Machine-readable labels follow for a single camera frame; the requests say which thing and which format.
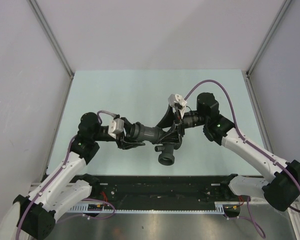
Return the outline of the large grey pipe adapter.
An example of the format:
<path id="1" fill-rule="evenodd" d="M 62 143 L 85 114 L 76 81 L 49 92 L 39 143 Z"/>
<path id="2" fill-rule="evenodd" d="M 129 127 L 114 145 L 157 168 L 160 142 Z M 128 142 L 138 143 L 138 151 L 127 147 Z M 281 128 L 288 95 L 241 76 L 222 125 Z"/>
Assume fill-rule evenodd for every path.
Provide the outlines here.
<path id="1" fill-rule="evenodd" d="M 149 127 L 136 122 L 132 124 L 129 137 L 137 142 L 148 141 L 152 144 L 156 144 L 159 138 L 164 134 L 164 131 L 159 127 Z"/>

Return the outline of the grey pipe tee fitting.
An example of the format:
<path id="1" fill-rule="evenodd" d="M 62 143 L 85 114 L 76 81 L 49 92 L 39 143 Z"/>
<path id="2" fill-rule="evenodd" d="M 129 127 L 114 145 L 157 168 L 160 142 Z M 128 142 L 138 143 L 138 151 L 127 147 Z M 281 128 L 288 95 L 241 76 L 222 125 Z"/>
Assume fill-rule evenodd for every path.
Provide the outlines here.
<path id="1" fill-rule="evenodd" d="M 155 152 L 159 153 L 158 162 L 164 166 L 172 166 L 175 163 L 174 144 L 165 143 L 154 147 Z"/>

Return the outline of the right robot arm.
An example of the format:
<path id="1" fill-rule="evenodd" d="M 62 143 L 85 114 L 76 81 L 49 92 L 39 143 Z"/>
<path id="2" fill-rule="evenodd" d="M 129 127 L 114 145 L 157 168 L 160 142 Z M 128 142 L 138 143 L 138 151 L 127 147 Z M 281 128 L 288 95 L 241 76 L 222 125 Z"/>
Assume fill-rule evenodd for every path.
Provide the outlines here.
<path id="1" fill-rule="evenodd" d="M 220 188 L 221 196 L 232 201 L 238 195 L 265 199 L 281 212 L 292 207 L 300 196 L 300 162 L 288 162 L 261 148 L 249 140 L 235 123 L 220 114 L 219 102 L 212 93 L 204 92 L 196 98 L 196 110 L 186 112 L 187 101 L 179 94 L 168 98 L 168 109 L 157 124 L 168 131 L 156 142 L 155 151 L 160 152 L 158 161 L 162 165 L 173 165 L 174 150 L 182 144 L 185 130 L 203 127 L 206 138 L 240 156 L 253 166 L 262 179 L 234 176 Z"/>

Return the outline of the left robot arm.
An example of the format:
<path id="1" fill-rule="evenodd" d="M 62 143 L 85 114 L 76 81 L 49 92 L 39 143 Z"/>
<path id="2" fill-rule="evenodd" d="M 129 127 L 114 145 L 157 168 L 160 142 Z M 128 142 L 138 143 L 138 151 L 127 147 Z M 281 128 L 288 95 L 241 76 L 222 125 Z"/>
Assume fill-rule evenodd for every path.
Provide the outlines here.
<path id="1" fill-rule="evenodd" d="M 16 197 L 13 205 L 18 207 L 19 217 L 12 239 L 18 240 L 25 232 L 37 240 L 44 240 L 71 207 L 84 199 L 95 200 L 100 196 L 98 179 L 89 174 L 66 189 L 72 178 L 96 155 L 99 141 L 115 141 L 123 150 L 144 144 L 145 127 L 141 123 L 130 123 L 114 113 L 111 116 L 110 124 L 103 126 L 99 113 L 85 113 L 80 118 L 77 134 L 68 144 L 64 160 L 27 196 Z"/>

